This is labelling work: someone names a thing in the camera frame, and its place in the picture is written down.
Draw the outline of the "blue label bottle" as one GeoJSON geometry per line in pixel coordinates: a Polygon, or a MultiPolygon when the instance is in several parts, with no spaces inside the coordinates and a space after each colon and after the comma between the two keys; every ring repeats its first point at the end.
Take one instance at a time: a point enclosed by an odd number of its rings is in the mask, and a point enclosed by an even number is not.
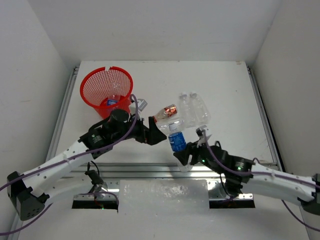
{"type": "MultiPolygon", "coordinates": [[[[168,135],[168,140],[171,146],[171,149],[174,152],[182,151],[186,148],[186,140],[182,131],[172,131],[168,135]]],[[[181,172],[189,172],[193,167],[191,165],[182,166],[178,161],[178,167],[181,172]]]]}
{"type": "Polygon", "coordinates": [[[114,105],[119,102],[122,95],[122,84],[119,82],[111,82],[107,97],[106,105],[114,105]]]}

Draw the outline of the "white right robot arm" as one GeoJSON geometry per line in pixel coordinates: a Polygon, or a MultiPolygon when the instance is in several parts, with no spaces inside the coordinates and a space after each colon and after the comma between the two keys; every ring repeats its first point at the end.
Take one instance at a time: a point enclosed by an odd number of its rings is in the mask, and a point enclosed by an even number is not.
{"type": "Polygon", "coordinates": [[[223,195],[257,194],[288,201],[310,214],[320,214],[320,177],[304,177],[274,170],[256,161],[230,155],[219,142],[189,142],[182,151],[173,154],[183,165],[200,163],[213,172],[224,175],[223,195]]]}

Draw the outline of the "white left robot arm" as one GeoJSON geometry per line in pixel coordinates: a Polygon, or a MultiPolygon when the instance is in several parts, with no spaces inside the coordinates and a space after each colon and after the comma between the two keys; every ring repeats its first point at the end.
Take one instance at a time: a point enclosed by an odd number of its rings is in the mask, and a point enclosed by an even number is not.
{"type": "Polygon", "coordinates": [[[94,124],[79,140],[54,158],[32,170],[10,173],[7,176],[7,195],[20,220],[30,220],[62,193],[62,187],[57,184],[72,170],[111,151],[124,140],[134,139],[153,146],[166,138],[153,117],[148,118],[148,126],[145,126],[138,114],[113,110],[109,117],[94,124]]]}

